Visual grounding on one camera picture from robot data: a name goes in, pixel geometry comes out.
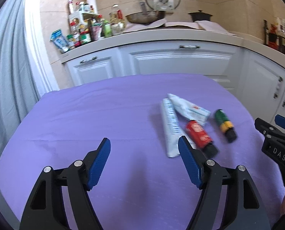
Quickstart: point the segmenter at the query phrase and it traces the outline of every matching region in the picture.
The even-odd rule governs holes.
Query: black pot
[[[194,13],[188,13],[189,15],[191,15],[192,21],[210,21],[210,18],[212,17],[212,15],[207,14],[207,13],[203,13],[201,10],[199,10],[199,12],[194,12]]]

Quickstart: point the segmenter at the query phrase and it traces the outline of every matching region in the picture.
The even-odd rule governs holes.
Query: spice rack
[[[85,20],[89,20],[93,17],[99,16],[99,14],[91,13],[91,12],[86,12],[86,11],[75,11],[74,13],[69,15],[69,21],[73,21],[75,18],[78,20],[77,23],[83,24],[87,26],[87,22]]]

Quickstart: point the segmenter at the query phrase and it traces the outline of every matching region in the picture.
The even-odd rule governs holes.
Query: red bottle
[[[213,158],[218,154],[218,149],[213,145],[210,136],[204,131],[197,121],[192,120],[186,125],[186,132],[196,146],[203,151],[207,158]]]

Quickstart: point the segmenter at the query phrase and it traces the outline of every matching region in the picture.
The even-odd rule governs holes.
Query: kitchen counter
[[[285,55],[260,43],[256,43],[241,37],[231,36],[227,34],[215,33],[204,30],[178,28],[153,29],[113,36],[110,38],[86,44],[79,48],[73,49],[67,53],[61,54],[60,60],[62,63],[65,63],[77,57],[112,47],[141,42],[166,40],[207,41],[243,47],[252,50],[256,53],[259,53],[285,68]]]

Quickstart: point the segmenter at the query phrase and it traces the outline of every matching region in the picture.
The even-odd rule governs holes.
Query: table
[[[204,128],[220,150],[215,160],[224,167],[242,164],[248,169],[273,224],[284,187],[278,166],[261,152],[263,136],[231,93],[192,74],[119,77],[45,94],[0,158],[0,190],[15,215],[21,219],[45,166],[66,168],[107,137],[110,156],[98,185],[88,193],[103,228],[185,230],[200,191],[190,182],[181,157],[166,156],[160,103],[167,93],[212,112]],[[219,108],[235,125],[238,139],[231,144],[214,121]],[[186,120],[179,120],[184,127]],[[63,196],[70,227],[77,229],[66,188]],[[224,204],[221,200],[214,229]]]

